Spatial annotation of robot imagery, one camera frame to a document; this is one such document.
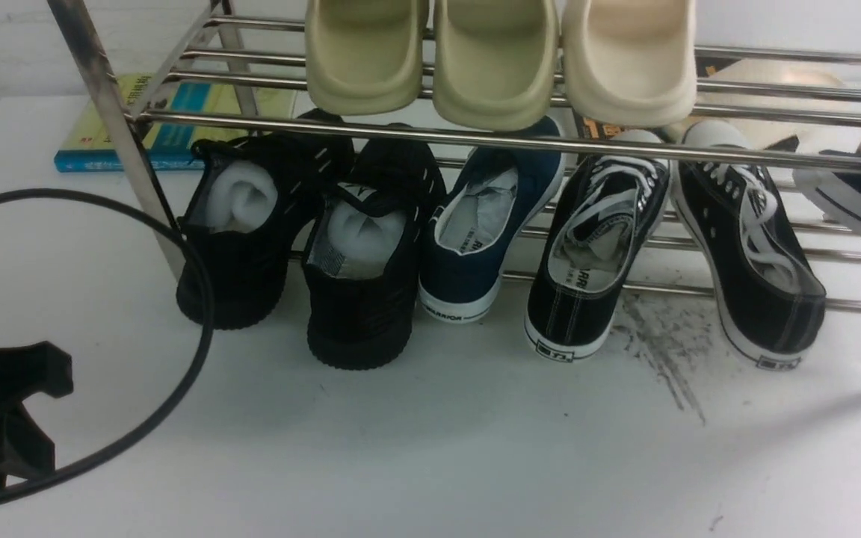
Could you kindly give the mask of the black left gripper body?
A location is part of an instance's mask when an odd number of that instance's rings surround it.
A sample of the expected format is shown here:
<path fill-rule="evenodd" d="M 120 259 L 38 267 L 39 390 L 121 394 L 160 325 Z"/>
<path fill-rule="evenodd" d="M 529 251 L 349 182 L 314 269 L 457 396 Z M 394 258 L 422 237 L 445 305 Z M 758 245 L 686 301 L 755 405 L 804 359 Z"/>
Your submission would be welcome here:
<path fill-rule="evenodd" d="M 33 480 L 55 472 L 55 443 L 31 418 L 25 399 L 72 392 L 72 357 L 57 345 L 0 348 L 0 491 L 8 477 Z"/>

